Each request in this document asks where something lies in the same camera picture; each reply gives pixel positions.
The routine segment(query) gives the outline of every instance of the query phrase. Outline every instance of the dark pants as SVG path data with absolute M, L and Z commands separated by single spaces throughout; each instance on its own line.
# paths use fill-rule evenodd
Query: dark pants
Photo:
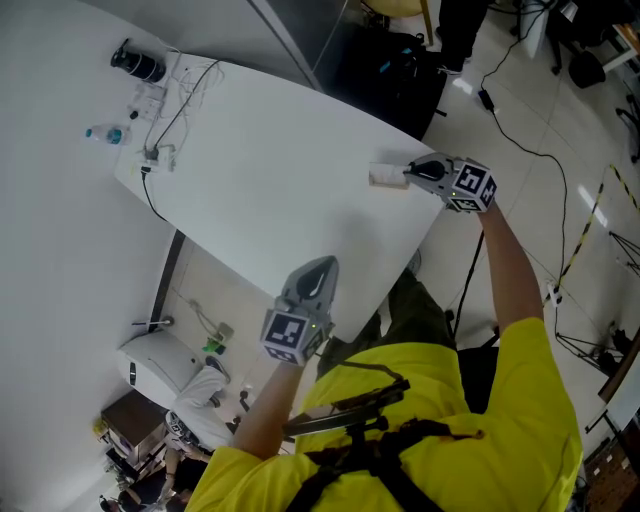
M 442 55 L 460 69 L 464 59 L 471 57 L 488 6 L 488 0 L 442 0 L 440 4 Z
M 351 356 L 383 345 L 417 342 L 456 349 L 455 342 L 449 337 L 442 309 L 408 270 L 402 273 L 389 292 L 389 312 L 391 327 L 384 336 L 380 334 L 380 315 L 376 311 L 353 343 L 331 338 L 318 363 L 318 378 Z

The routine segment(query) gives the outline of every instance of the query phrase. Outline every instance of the tile floor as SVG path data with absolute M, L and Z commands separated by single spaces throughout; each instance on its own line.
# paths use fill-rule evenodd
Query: tile floor
M 438 6 L 432 7 L 432 19 L 436 20 Z M 551 159 L 528 155 L 502 137 L 476 95 L 483 74 L 495 67 L 512 42 L 509 22 L 500 14 L 489 13 L 478 34 L 472 62 L 462 76 L 449 79 L 443 94 L 440 109 L 448 116 L 435 116 L 424 142 L 437 151 L 473 158 L 493 170 L 499 187 L 498 202 L 528 251 L 541 293 L 545 293 L 546 281 L 557 277 L 560 270 L 563 188 L 559 169 Z M 604 179 L 598 220 L 564 281 L 558 330 L 599 342 L 615 319 L 633 335 L 640 319 L 640 278 L 616 263 L 620 251 L 608 232 L 613 230 L 640 242 L 640 213 L 633 209 L 613 173 L 605 170 L 613 163 L 633 194 L 640 197 L 640 166 L 633 166 L 629 159 L 633 142 L 615 115 L 616 107 L 625 107 L 627 89 L 617 75 L 610 74 L 605 83 L 580 90 L 566 73 L 556 77 L 550 67 L 551 51 L 546 41 L 534 60 L 516 47 L 499 72 L 485 80 L 485 87 L 504 130 L 527 148 L 553 154 L 565 169 L 565 260 L 580 238 Z M 423 265 L 418 277 L 443 308 L 457 308 L 479 234 L 474 216 L 442 212 L 421 245 Z M 227 419 L 241 412 L 237 402 L 240 390 L 249 388 L 255 397 L 275 367 L 257 342 L 272 298 L 187 240 L 164 313 L 176 319 L 172 332 L 204 359 L 206 354 L 200 349 L 207 333 L 188 305 L 192 299 L 202 305 L 211 320 L 224 321 L 235 330 L 221 356 L 233 376 L 221 407 L 221 415 Z M 550 335 L 554 314 L 547 305 Z M 464 303 L 460 345 L 474 346 L 486 340 L 494 321 L 483 251 Z M 552 347 L 584 427 L 602 407 L 597 391 L 605 377 L 570 355 L 553 338 Z M 307 367 L 296 408 L 314 381 L 315 366 L 312 362 Z M 583 436 L 585 453 L 605 435 L 602 425 Z

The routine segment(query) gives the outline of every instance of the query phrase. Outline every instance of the black cable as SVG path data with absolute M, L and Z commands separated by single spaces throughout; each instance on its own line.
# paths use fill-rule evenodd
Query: black cable
M 500 130 L 500 133 L 504 136 L 505 139 L 514 143 L 525 153 L 529 153 L 530 155 L 539 156 L 539 157 L 551 158 L 558 165 L 558 168 L 560 169 L 560 173 L 562 174 L 562 183 L 564 185 L 564 198 L 562 201 L 562 256 L 560 258 L 560 262 L 561 262 L 560 273 L 558 274 L 560 276 L 562 275 L 562 271 L 564 270 L 564 250 L 566 245 L 565 223 L 567 220 L 567 195 L 568 195 L 567 176 L 565 175 L 562 164 L 558 161 L 558 159 L 555 156 L 550 155 L 549 153 L 538 153 L 537 151 L 531 151 L 530 149 L 522 147 L 522 145 L 517 140 L 512 139 L 504 132 L 504 130 L 502 129 L 502 126 L 500 126 L 500 121 L 498 121 L 498 118 L 496 117 L 496 113 L 494 111 L 491 111 L 491 114 L 493 115 L 493 118 L 495 119 L 496 124 L 498 125 L 498 129 Z
M 163 221 L 167 222 L 167 219 L 165 219 L 162 215 L 160 215 L 156 209 L 153 207 L 153 204 L 151 203 L 151 199 L 149 198 L 149 192 L 147 192 L 147 174 L 149 174 L 148 172 L 141 172 L 140 175 L 142 176 L 142 187 L 144 188 L 144 194 L 147 196 L 147 202 L 149 203 L 149 206 L 151 207 L 151 210 L 153 210 L 153 213 L 155 213 L 158 217 L 160 217 Z
M 191 98 L 193 97 L 193 95 L 195 94 L 196 90 L 198 89 L 198 86 L 200 85 L 200 82 L 202 82 L 202 80 L 204 79 L 205 76 L 207 76 L 207 74 L 209 73 L 209 71 L 211 70 L 211 68 L 213 68 L 213 66 L 215 66 L 216 64 L 218 64 L 218 62 L 220 62 L 220 60 L 215 60 L 213 61 L 209 67 L 207 69 L 204 70 L 204 73 L 202 73 L 202 75 L 200 76 L 200 78 L 198 78 L 196 84 L 193 86 L 193 89 L 191 90 L 191 93 L 189 93 L 189 96 L 187 97 L 187 99 L 185 100 L 185 102 L 182 104 L 182 106 L 178 109 L 178 112 L 176 113 L 175 116 L 173 116 L 173 119 L 171 119 L 171 121 L 169 122 L 169 124 L 167 125 L 167 127 L 164 129 L 164 131 L 162 132 L 162 134 L 160 135 L 160 137 L 158 137 L 158 140 L 156 140 L 155 144 L 153 145 L 152 151 L 156 151 L 158 149 L 158 144 L 160 144 L 160 141 L 163 139 L 163 137 L 167 134 L 167 132 L 171 129 L 171 127 L 173 126 L 173 123 L 176 122 L 176 119 L 178 119 L 178 117 L 180 117 L 180 114 L 182 113 L 182 111 L 186 108 L 186 106 L 189 104 L 189 101 L 191 101 Z
M 471 282 L 471 278 L 473 277 L 473 272 L 476 268 L 476 263 L 478 261 L 478 256 L 480 255 L 480 249 L 482 248 L 483 241 L 484 241 L 484 231 L 480 233 L 480 238 L 478 239 L 478 246 L 476 247 L 476 253 L 473 255 L 473 261 L 471 262 L 471 267 L 469 268 L 469 272 L 467 273 L 467 280 L 465 281 L 464 288 L 462 289 L 462 297 L 460 297 L 460 303 L 458 304 L 458 311 L 456 313 L 456 323 L 453 326 L 454 340 L 456 337 L 456 333 L 458 332 L 458 325 L 460 324 L 460 313 L 462 312 L 462 304 L 464 304 L 464 298 L 467 296 L 469 283 Z
M 518 39 L 516 40 L 515 43 L 513 43 L 511 46 L 509 46 L 509 48 L 507 49 L 507 53 L 505 53 L 505 55 L 502 58 L 502 60 L 498 63 L 498 65 L 496 66 L 496 69 L 494 69 L 493 71 L 490 71 L 489 73 L 487 73 L 486 75 L 484 75 L 482 77 L 482 81 L 480 82 L 480 89 L 482 89 L 483 91 L 486 92 L 486 89 L 484 88 L 484 80 L 485 80 L 485 78 L 487 78 L 487 77 L 493 75 L 494 73 L 496 73 L 500 69 L 500 66 L 502 66 L 504 61 L 507 60 L 507 57 L 511 53 L 511 50 L 513 50 L 513 48 L 518 46 L 522 41 L 524 41 L 529 36 L 529 33 L 531 32 L 531 29 L 533 28 L 533 26 L 536 24 L 536 21 L 538 21 L 538 18 L 540 16 L 542 16 L 544 11 L 549 10 L 549 4 L 544 4 L 544 6 L 545 6 L 544 9 L 541 9 L 540 11 L 536 11 L 538 13 L 538 15 L 533 19 L 533 21 L 531 22 L 531 25 L 529 25 L 529 28 L 527 29 L 527 32 L 524 35 L 524 37 L 521 38 L 520 34 L 518 34 Z

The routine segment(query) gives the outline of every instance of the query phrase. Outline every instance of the black harness strap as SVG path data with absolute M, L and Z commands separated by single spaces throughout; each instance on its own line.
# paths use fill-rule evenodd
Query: black harness strap
M 306 455 L 320 466 L 318 472 L 306 480 L 287 512 L 309 511 L 318 502 L 324 489 L 341 475 L 369 470 L 389 490 L 406 511 L 443 512 L 402 470 L 400 453 L 425 437 L 446 436 L 465 439 L 473 436 L 454 436 L 448 425 L 431 420 L 411 420 L 398 432 L 387 432 L 380 441 L 367 441 L 362 446 L 328 448 Z
M 409 475 L 402 470 L 402 462 L 397 463 L 384 457 L 371 474 L 377 476 L 391 495 L 406 511 L 443 512 L 422 489 L 413 483 Z
M 311 507 L 320 499 L 325 487 L 335 482 L 341 474 L 340 471 L 330 466 L 322 466 L 315 475 L 304 481 L 293 501 L 287 507 L 287 512 L 311 510 Z

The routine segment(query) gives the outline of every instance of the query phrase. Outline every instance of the plastic bottle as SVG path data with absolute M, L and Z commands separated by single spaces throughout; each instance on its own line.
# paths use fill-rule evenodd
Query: plastic bottle
M 97 124 L 89 128 L 85 135 L 93 140 L 120 146 L 126 146 L 131 142 L 129 128 L 118 124 Z

